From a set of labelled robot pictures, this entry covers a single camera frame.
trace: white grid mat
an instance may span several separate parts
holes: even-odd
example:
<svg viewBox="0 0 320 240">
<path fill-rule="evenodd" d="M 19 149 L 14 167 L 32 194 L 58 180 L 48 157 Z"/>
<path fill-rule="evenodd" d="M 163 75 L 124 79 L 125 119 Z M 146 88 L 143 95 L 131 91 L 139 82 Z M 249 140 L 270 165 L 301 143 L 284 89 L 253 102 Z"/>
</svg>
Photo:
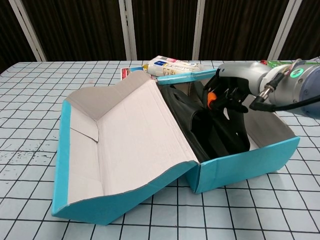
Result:
<svg viewBox="0 0 320 240">
<path fill-rule="evenodd" d="M 301 140 L 278 172 L 203 194 L 180 178 L 108 226 L 52 217 L 63 100 L 142 63 L 24 62 L 0 75 L 0 240 L 320 239 L 320 120 L 288 112 Z"/>
</svg>

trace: box lid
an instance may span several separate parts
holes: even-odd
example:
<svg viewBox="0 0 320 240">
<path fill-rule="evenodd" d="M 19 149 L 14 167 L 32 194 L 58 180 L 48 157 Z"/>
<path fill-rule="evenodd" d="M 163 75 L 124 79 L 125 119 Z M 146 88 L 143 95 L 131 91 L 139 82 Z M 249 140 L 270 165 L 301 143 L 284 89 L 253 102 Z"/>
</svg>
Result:
<svg viewBox="0 0 320 240">
<path fill-rule="evenodd" d="M 110 223 L 197 164 L 148 74 L 82 88 L 63 103 L 52 214 Z"/>
</svg>

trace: black cable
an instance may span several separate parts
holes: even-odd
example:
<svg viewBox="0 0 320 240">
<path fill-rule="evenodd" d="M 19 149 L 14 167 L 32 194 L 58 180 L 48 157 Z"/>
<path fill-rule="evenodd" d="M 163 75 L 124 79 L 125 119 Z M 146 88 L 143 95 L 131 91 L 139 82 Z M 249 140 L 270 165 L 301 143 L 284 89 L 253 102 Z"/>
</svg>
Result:
<svg viewBox="0 0 320 240">
<path fill-rule="evenodd" d="M 311 98 L 303 100 L 303 101 L 292 103 L 292 104 L 289 104 L 289 105 L 277 106 L 277 107 L 274 108 L 274 111 L 288 111 L 288 110 L 292 110 L 292 109 L 301 108 L 301 107 L 304 107 L 304 106 L 309 105 L 309 104 L 314 104 L 314 103 L 317 103 L 317 102 L 320 102 L 320 95 L 311 97 Z"/>
<path fill-rule="evenodd" d="M 273 91 L 275 91 L 277 86 L 281 82 L 281 80 L 284 79 L 284 77 L 285 77 L 285 75 L 282 72 L 278 72 L 276 74 L 276 76 L 266 84 L 266 86 L 273 87 L 273 89 L 274 89 Z"/>
</svg>

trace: green light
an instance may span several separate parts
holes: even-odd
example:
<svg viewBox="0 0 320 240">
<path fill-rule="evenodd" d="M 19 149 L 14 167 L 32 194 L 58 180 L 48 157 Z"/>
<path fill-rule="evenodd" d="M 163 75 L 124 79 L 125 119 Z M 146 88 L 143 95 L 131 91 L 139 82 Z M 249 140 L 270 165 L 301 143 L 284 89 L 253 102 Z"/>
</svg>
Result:
<svg viewBox="0 0 320 240">
<path fill-rule="evenodd" d="M 293 72 L 291 72 L 290 77 L 292 77 L 294 79 L 296 77 L 299 77 L 303 72 L 304 72 L 303 68 L 298 68 L 298 69 L 294 70 Z"/>
</svg>

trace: cardboard box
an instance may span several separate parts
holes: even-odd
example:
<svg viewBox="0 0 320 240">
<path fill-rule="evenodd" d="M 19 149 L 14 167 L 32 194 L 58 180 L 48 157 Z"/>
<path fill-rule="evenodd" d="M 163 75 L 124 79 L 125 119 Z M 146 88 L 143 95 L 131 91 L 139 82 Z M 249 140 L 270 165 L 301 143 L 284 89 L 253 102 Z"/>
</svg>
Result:
<svg viewBox="0 0 320 240">
<path fill-rule="evenodd" d="M 273 113 L 245 124 L 251 151 L 199 163 L 145 72 L 81 88 L 62 107 L 52 215 L 107 225 L 183 174 L 202 193 L 280 169 L 299 138 Z"/>
<path fill-rule="evenodd" d="M 120 80 L 122 81 L 123 79 L 125 79 L 127 76 L 129 76 L 130 73 L 134 72 L 134 71 L 143 71 L 144 68 L 142 66 L 132 66 L 132 67 L 125 67 L 125 68 L 121 68 L 120 69 Z"/>
</svg>

